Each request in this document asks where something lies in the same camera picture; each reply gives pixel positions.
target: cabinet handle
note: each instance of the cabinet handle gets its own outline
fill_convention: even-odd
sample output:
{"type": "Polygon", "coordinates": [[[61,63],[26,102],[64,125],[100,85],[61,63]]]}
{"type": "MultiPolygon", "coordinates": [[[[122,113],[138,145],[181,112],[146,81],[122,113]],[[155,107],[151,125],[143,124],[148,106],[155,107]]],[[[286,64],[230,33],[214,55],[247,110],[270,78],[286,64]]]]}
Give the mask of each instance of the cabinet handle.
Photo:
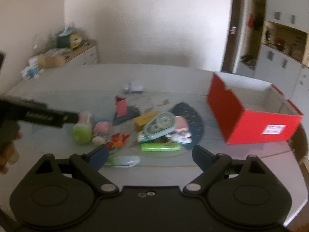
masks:
{"type": "Polygon", "coordinates": [[[296,24],[296,15],[291,15],[291,24],[296,24]]]}
{"type": "Polygon", "coordinates": [[[281,12],[275,11],[275,17],[276,20],[281,20],[281,12]]]}
{"type": "Polygon", "coordinates": [[[283,68],[283,69],[286,68],[287,63],[288,63],[288,60],[285,59],[285,60],[283,61],[283,64],[282,64],[282,68],[283,68]]]}
{"type": "Polygon", "coordinates": [[[271,51],[268,52],[267,59],[269,59],[270,61],[273,60],[273,52],[271,52],[271,51]]]}

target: green ball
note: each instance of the green ball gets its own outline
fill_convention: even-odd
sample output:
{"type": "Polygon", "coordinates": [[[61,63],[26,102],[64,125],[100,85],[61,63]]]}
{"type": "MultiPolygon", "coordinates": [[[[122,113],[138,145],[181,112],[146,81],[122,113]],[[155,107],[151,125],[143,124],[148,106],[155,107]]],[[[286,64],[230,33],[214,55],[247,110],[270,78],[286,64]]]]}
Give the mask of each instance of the green ball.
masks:
{"type": "Polygon", "coordinates": [[[92,130],[87,126],[76,125],[72,130],[72,137],[77,144],[88,144],[92,139],[92,130]]]}

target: orange toy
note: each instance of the orange toy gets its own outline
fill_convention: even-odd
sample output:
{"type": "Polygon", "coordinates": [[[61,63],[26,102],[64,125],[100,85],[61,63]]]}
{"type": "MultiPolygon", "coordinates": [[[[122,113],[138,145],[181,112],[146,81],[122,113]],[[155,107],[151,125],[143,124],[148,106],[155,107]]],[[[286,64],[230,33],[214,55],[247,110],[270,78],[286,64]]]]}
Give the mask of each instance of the orange toy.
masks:
{"type": "Polygon", "coordinates": [[[125,144],[125,141],[130,137],[130,135],[124,135],[120,133],[116,133],[112,135],[112,141],[108,142],[107,147],[109,150],[113,150],[115,148],[123,147],[125,144]]]}

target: screw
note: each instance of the screw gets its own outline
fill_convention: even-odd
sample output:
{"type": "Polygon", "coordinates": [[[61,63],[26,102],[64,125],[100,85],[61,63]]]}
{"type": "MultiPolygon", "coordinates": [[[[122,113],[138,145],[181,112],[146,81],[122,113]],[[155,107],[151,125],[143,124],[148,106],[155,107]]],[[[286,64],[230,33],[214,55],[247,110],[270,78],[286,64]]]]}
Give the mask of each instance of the screw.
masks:
{"type": "Polygon", "coordinates": [[[186,185],[186,189],[188,189],[189,191],[192,192],[196,192],[199,191],[202,187],[199,184],[196,183],[189,183],[188,185],[186,185]]]}
{"type": "Polygon", "coordinates": [[[102,185],[101,189],[104,192],[113,192],[116,190],[116,186],[114,184],[107,183],[107,184],[102,185]]]}
{"type": "Polygon", "coordinates": [[[139,193],[138,196],[141,197],[141,198],[147,197],[147,195],[145,193],[139,193]]]}
{"type": "Polygon", "coordinates": [[[149,191],[149,192],[147,192],[147,195],[149,195],[149,196],[154,196],[154,195],[155,195],[155,192],[149,191]]]}

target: beige wall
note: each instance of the beige wall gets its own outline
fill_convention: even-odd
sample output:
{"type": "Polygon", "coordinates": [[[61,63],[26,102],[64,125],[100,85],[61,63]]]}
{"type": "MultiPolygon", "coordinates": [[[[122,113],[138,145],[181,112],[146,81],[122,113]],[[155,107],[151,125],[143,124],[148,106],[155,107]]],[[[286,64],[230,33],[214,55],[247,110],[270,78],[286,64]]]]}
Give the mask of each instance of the beige wall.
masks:
{"type": "Polygon", "coordinates": [[[32,40],[47,39],[64,27],[64,0],[0,0],[0,50],[7,54],[0,74],[0,92],[21,80],[32,56],[32,40]]]}
{"type": "Polygon", "coordinates": [[[231,0],[65,0],[65,22],[98,40],[101,63],[219,71],[231,0]]]}

